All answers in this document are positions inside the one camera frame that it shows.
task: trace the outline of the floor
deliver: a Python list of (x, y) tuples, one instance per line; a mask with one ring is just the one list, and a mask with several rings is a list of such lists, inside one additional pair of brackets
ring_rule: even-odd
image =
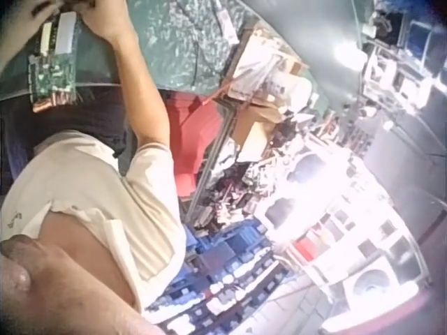
[(283, 283), (231, 335), (314, 335), (330, 312), (330, 304), (306, 275)]

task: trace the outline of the metal rod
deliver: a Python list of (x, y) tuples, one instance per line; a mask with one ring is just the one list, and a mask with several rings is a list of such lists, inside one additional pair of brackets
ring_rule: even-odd
[(196, 192), (193, 195), (191, 204), (189, 205), (189, 208), (188, 208), (188, 212), (186, 213), (184, 223), (187, 225), (191, 224), (190, 221), (192, 219), (194, 208), (197, 206), (198, 201), (199, 201), (200, 197), (202, 196), (202, 193), (208, 184), (212, 169), (216, 165), (216, 162), (217, 162), (219, 154), (222, 150), (222, 147), (224, 146), (231, 130), (233, 129), (233, 125), (235, 122), (235, 115), (236, 115), (235, 108), (229, 108), (228, 106), (226, 106), (225, 109), (226, 109), (227, 115), (225, 116), (223, 125), (219, 131), (219, 134), (217, 135), (216, 140), (214, 141), (212, 150), (210, 152), (210, 155), (208, 156), (207, 162), (203, 169), (202, 176), (200, 178), (200, 181), (198, 182)]

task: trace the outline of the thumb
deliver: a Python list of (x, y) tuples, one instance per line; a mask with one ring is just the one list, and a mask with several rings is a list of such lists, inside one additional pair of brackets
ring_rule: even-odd
[(34, 20), (39, 24), (44, 23), (47, 18), (59, 10), (64, 2), (62, 0), (44, 1), (33, 10)]

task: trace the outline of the electronic component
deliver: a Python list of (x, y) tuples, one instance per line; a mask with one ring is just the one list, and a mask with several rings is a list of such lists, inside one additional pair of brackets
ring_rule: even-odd
[(79, 30), (76, 12), (61, 13), (43, 25), (36, 51), (29, 57), (28, 82), (34, 112), (75, 102)]

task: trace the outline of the hand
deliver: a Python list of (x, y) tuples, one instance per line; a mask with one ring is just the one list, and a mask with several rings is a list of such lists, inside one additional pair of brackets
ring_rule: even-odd
[(91, 31), (113, 47), (123, 40), (138, 38), (129, 17), (126, 0), (96, 0), (94, 7), (79, 3), (75, 9)]
[(62, 4), (62, 0), (15, 0), (0, 23), (2, 57), (11, 60)]

